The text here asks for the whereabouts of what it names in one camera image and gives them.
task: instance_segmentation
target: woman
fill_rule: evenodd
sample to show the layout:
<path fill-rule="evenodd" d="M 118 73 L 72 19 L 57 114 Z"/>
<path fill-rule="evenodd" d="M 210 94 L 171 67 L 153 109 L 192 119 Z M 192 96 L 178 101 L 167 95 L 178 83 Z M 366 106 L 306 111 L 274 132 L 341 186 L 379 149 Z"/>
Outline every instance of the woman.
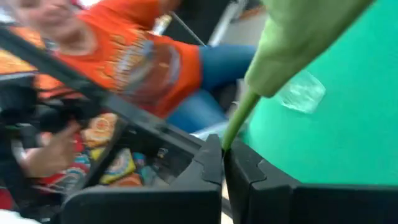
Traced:
<path fill-rule="evenodd" d="M 255 52 L 254 47 L 199 47 L 151 34 L 155 19 L 175 9 L 178 0 L 103 0 L 78 16 L 68 0 L 10 2 L 21 23 L 56 43 L 61 60 L 161 118 L 196 90 L 242 78 Z M 39 75 L 36 84 L 42 98 L 76 97 L 47 75 Z M 109 141 L 113 121 L 102 119 L 83 131 L 90 147 Z M 77 129 L 71 125 L 61 138 L 56 135 L 48 146 L 30 153 L 25 161 L 29 173 L 66 169 L 73 154 L 69 142 Z M 49 158 L 41 155 L 48 151 L 60 154 L 51 159 L 59 166 L 46 165 Z"/>

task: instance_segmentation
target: orange t-shirt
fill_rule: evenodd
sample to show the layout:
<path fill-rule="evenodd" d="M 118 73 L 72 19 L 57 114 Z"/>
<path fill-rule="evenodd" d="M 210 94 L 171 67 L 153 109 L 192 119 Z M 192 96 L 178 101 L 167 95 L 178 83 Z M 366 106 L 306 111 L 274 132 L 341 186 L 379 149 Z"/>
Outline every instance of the orange t-shirt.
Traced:
<path fill-rule="evenodd" d="M 161 16 L 159 0 L 102 0 L 79 17 L 95 33 L 92 54 L 57 56 L 101 86 L 132 103 L 166 117 L 200 87 L 198 47 L 151 34 Z M 41 97 L 68 91 L 48 75 L 39 75 Z"/>

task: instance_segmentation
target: hand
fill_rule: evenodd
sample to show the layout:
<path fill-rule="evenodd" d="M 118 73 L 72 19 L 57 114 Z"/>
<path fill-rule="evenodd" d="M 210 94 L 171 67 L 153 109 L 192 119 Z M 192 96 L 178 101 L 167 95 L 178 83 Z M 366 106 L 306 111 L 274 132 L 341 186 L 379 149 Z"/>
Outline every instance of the hand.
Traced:
<path fill-rule="evenodd" d="M 79 129 L 79 124 L 70 124 L 45 142 L 44 147 L 29 150 L 24 160 L 27 175 L 45 177 L 69 168 L 75 160 L 74 135 Z"/>

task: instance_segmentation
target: green fabric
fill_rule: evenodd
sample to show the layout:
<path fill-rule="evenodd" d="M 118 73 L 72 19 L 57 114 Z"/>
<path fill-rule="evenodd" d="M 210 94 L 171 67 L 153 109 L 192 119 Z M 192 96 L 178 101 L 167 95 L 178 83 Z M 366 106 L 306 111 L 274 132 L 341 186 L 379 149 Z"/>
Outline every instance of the green fabric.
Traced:
<path fill-rule="evenodd" d="M 376 1 L 306 69 L 326 88 L 314 114 L 263 98 L 246 143 L 302 182 L 398 184 L 397 9 Z"/>
<path fill-rule="evenodd" d="M 272 96 L 307 66 L 373 0 L 262 0 L 269 19 L 245 76 L 251 90 Z"/>

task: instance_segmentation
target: blue jeans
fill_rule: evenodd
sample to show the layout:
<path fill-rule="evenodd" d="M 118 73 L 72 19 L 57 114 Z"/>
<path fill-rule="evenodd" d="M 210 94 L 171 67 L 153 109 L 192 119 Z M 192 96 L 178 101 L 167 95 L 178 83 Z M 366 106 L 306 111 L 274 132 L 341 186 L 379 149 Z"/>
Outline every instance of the blue jeans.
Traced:
<path fill-rule="evenodd" d="M 226 121 L 221 106 L 209 91 L 243 78 L 255 52 L 254 46 L 247 45 L 200 47 L 201 90 L 186 98 L 167 118 L 167 122 L 193 133 Z"/>

